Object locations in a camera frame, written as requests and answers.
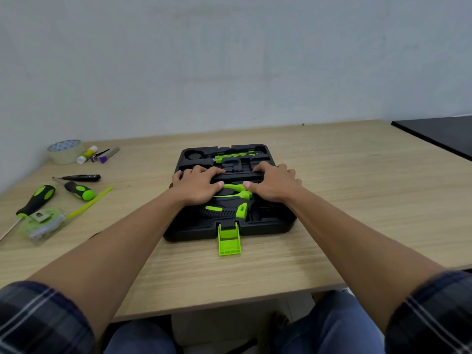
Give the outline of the person's left forearm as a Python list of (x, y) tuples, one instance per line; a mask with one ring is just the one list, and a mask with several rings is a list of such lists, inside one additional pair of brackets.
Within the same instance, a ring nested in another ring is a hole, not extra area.
[(28, 280), (47, 285), (72, 300), (97, 339), (186, 201), (185, 190), (175, 185)]

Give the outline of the black plastic tool case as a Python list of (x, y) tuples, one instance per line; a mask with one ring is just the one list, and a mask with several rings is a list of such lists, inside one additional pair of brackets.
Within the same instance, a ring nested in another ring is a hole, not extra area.
[[(256, 156), (225, 159), (221, 164), (212, 161), (216, 155), (247, 152), (256, 150)], [(223, 181), (225, 184), (243, 184), (244, 181), (260, 183), (263, 180), (262, 172), (254, 172), (254, 167), (261, 161), (274, 165), (272, 155), (264, 144), (244, 144), (231, 147), (203, 147), (187, 148), (180, 154), (176, 171), (192, 169), (195, 166), (210, 168), (216, 166), (224, 169), (224, 174), (212, 179), (212, 183)], [(233, 190), (222, 189), (216, 195), (229, 195)], [(206, 219), (196, 213), (201, 206), (229, 206), (236, 207), (247, 202), (249, 210), (246, 219)], [(212, 197), (203, 205), (184, 208), (172, 221), (164, 233), (164, 239), (168, 242), (188, 242), (196, 240), (213, 239), (218, 231), (239, 230), (240, 236), (262, 236), (288, 232), (296, 216), (285, 205), (269, 202), (260, 196), (253, 194), (251, 200), (219, 201)]]

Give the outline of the clear tape roll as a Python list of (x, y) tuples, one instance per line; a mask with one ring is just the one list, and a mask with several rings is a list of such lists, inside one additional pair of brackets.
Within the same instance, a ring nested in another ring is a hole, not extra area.
[(65, 140), (51, 144), (46, 149), (51, 160), (57, 165), (68, 165), (77, 162), (77, 158), (85, 153), (86, 149), (81, 140)]

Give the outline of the black tester pen screwdriver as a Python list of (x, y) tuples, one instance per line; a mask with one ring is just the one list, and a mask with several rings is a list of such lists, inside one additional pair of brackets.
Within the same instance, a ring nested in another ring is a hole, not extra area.
[(60, 177), (59, 179), (80, 183), (96, 183), (101, 179), (99, 174), (79, 174), (73, 176)]

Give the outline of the black table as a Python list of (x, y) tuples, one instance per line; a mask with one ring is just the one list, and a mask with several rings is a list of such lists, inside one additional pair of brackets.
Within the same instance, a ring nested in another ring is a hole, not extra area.
[(472, 162), (472, 114), (398, 120), (391, 125)]

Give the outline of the yellow-green plastic strip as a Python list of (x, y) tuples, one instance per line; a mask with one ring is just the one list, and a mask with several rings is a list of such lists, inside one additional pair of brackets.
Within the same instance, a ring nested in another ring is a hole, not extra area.
[(90, 207), (92, 207), (93, 204), (95, 204), (97, 201), (99, 201), (102, 197), (104, 197), (107, 193), (109, 193), (111, 190), (113, 189), (113, 187), (108, 187), (107, 189), (105, 189), (103, 192), (101, 192), (99, 195), (97, 195), (94, 199), (92, 199), (91, 201), (89, 201), (87, 204), (85, 204), (83, 207), (79, 208), (77, 211), (74, 211), (68, 215), (66, 215), (66, 219), (67, 220), (70, 220), (72, 218), (75, 218), (79, 215), (81, 215), (82, 213), (84, 213), (87, 209), (89, 209)]

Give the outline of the green tape measure in bag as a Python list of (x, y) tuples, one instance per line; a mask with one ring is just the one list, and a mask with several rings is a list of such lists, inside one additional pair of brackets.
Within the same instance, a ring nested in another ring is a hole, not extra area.
[(40, 209), (22, 222), (16, 235), (39, 244), (57, 232), (67, 219), (67, 214), (60, 208)]

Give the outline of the blue jeans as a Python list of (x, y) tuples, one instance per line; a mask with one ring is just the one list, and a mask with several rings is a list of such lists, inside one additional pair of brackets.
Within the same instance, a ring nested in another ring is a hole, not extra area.
[[(272, 315), (267, 354), (386, 354), (380, 332), (357, 298), (329, 291), (295, 322)], [(159, 325), (136, 320), (121, 326), (103, 354), (183, 354)]]

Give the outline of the long green black screwdriver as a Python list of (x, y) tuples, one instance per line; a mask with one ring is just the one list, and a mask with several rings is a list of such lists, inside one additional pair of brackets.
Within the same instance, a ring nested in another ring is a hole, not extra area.
[(18, 225), (21, 221), (25, 220), (31, 214), (37, 212), (42, 208), (49, 200), (54, 196), (56, 188), (52, 185), (46, 184), (39, 188), (27, 202), (27, 204), (16, 212), (17, 220), (15, 223), (0, 236), (0, 241), (7, 236), (13, 228)]

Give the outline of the stubby green black screwdriver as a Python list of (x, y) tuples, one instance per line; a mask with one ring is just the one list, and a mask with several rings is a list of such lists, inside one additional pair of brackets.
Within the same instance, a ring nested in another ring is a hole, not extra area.
[(83, 201), (91, 201), (96, 198), (96, 193), (85, 185), (80, 185), (74, 180), (65, 178), (52, 177), (52, 179), (60, 184), (72, 195)]

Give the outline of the white yellow glue stick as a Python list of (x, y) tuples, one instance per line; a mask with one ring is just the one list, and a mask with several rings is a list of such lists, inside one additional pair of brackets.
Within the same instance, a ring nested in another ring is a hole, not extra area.
[(76, 162), (78, 164), (86, 163), (92, 156), (94, 156), (97, 153), (97, 150), (98, 150), (97, 146), (91, 146), (89, 149), (87, 149), (83, 154), (81, 154), (76, 159)]

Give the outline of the silver purple small case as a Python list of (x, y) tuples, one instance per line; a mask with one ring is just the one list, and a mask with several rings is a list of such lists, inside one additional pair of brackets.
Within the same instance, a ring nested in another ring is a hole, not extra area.
[(120, 151), (120, 148), (118, 146), (116, 147), (113, 147), (113, 148), (110, 148), (108, 150), (106, 150), (105, 152), (101, 153), (99, 156), (98, 156), (98, 160), (104, 164), (106, 163), (111, 157), (113, 157), (116, 153), (118, 153)]

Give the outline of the green utility knife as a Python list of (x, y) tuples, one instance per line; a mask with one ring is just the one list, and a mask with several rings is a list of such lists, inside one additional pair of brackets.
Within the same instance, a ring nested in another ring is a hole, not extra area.
[(221, 164), (225, 159), (240, 158), (240, 157), (247, 157), (247, 156), (256, 156), (257, 154), (258, 154), (258, 152), (256, 150), (251, 150), (251, 151), (247, 151), (247, 152), (216, 155), (214, 158), (212, 158), (212, 161), (215, 164)]

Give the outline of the green handled pliers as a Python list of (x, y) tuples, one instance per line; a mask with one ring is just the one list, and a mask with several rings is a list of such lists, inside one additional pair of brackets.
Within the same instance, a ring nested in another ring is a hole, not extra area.
[(247, 190), (242, 184), (225, 184), (223, 189), (233, 190), (232, 194), (229, 195), (215, 195), (214, 198), (217, 198), (219, 201), (232, 201), (232, 200), (251, 200), (253, 194), (251, 191)]

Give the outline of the person's left hand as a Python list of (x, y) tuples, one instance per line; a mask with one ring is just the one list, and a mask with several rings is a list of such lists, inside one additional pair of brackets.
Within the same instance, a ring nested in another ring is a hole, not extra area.
[(183, 206), (194, 206), (208, 202), (215, 194), (222, 189), (208, 189), (207, 185), (212, 183), (212, 179), (226, 171), (222, 168), (213, 166), (207, 171), (192, 175), (192, 169), (186, 169), (183, 172), (182, 180), (169, 190), (170, 199)]

